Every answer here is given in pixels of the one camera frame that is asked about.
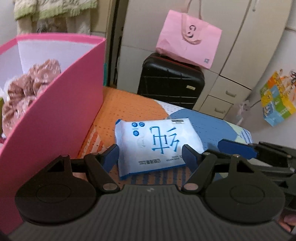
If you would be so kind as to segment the beige wooden wardrobe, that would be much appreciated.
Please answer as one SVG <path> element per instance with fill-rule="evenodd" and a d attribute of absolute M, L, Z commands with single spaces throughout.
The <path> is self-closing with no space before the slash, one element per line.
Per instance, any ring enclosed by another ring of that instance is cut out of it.
<path fill-rule="evenodd" d="M 129 1 L 117 88 L 137 92 L 144 60 L 159 50 L 203 68 L 194 109 L 224 118 L 262 77 L 291 8 L 292 1 Z"/>

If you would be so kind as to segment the pink tote bag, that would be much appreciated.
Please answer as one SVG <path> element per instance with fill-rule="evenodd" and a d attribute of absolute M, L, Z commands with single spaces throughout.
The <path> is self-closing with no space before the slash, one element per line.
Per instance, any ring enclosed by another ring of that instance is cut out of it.
<path fill-rule="evenodd" d="M 173 60 L 210 69 L 222 30 L 188 14 L 191 1 L 181 11 L 170 10 L 159 35 L 156 52 Z"/>

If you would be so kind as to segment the black clothes rack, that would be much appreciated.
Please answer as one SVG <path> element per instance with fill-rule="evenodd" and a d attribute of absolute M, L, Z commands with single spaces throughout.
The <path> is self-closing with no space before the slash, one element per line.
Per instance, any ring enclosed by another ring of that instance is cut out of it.
<path fill-rule="evenodd" d="M 107 49 L 108 49 L 108 63 L 107 63 L 107 86 L 114 87 L 116 51 L 117 51 L 117 16 L 120 1 L 110 1 L 110 15 L 107 34 Z"/>

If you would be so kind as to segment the cream knit cardigan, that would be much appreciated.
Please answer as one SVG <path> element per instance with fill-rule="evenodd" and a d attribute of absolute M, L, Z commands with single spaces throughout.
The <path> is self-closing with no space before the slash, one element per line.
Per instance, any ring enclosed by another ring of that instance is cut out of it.
<path fill-rule="evenodd" d="M 61 19 L 68 33 L 90 35 L 91 10 L 98 1 L 13 1 L 17 34 L 37 32 L 38 22 L 48 28 L 56 19 Z"/>

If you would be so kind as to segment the colourful paper gift bag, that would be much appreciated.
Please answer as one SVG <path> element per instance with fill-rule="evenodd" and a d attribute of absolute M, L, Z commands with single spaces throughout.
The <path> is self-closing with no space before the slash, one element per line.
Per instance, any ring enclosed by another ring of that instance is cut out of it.
<path fill-rule="evenodd" d="M 282 123 L 295 113 L 295 71 L 283 75 L 274 72 L 260 89 L 263 118 L 271 126 Z"/>

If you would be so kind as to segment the large wet wipes pack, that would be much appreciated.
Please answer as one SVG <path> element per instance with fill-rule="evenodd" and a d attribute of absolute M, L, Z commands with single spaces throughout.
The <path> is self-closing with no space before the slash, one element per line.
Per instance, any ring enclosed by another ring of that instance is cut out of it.
<path fill-rule="evenodd" d="M 117 120 L 115 143 L 119 147 L 121 179 L 131 175 L 185 166 L 183 145 L 199 154 L 204 146 L 188 118 L 146 121 Z"/>

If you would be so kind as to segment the patchwork patterned tablecloth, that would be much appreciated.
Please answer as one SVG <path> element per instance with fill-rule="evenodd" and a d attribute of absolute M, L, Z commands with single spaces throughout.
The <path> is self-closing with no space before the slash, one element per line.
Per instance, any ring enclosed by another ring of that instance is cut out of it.
<path fill-rule="evenodd" d="M 119 119 L 152 121 L 171 118 L 189 118 L 205 149 L 217 149 L 218 142 L 222 139 L 243 144 L 253 142 L 248 130 L 224 120 L 140 95 L 104 87 L 102 107 L 93 121 L 78 157 L 103 152 L 114 144 L 114 128 Z"/>

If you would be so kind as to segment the black suitcase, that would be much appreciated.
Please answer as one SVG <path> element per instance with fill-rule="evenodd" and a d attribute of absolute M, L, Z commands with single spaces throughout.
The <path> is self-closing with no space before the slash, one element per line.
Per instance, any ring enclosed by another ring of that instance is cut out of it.
<path fill-rule="evenodd" d="M 137 94 L 193 109 L 204 86 L 200 67 L 152 53 L 142 64 Z"/>

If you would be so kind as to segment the pink floral fabric scrunchie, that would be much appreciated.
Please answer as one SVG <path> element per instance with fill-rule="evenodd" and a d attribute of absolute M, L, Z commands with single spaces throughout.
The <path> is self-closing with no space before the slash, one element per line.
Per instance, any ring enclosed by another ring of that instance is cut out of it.
<path fill-rule="evenodd" d="M 27 73 L 14 78 L 8 85 L 8 100 L 2 107 L 3 134 L 8 137 L 28 108 L 61 74 L 58 60 L 48 59 L 33 65 Z"/>

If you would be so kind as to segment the pink cardboard box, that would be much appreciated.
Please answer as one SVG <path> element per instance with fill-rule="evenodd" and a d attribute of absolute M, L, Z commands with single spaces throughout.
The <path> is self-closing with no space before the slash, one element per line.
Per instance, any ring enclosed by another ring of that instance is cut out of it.
<path fill-rule="evenodd" d="M 1 46 L 1 83 L 56 59 L 61 74 L 37 97 L 1 148 L 1 231 L 22 223 L 17 190 L 59 155 L 76 157 L 103 102 L 106 39 L 45 33 Z"/>

